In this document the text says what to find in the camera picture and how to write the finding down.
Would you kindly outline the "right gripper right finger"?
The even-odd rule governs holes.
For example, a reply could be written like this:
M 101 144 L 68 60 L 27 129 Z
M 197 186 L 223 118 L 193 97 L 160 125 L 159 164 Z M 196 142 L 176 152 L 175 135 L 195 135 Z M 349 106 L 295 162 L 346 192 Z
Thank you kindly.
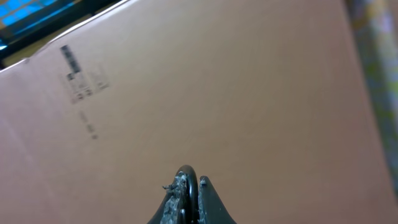
M 200 177 L 198 212 L 200 224 L 236 224 L 207 176 Z

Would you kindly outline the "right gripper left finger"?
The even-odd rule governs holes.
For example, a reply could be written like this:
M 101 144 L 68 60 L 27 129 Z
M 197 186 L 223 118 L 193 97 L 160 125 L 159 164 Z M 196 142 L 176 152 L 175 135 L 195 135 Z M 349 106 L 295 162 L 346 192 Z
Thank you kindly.
M 184 224 L 187 203 L 187 174 L 179 171 L 170 185 L 164 186 L 165 197 L 148 224 Z

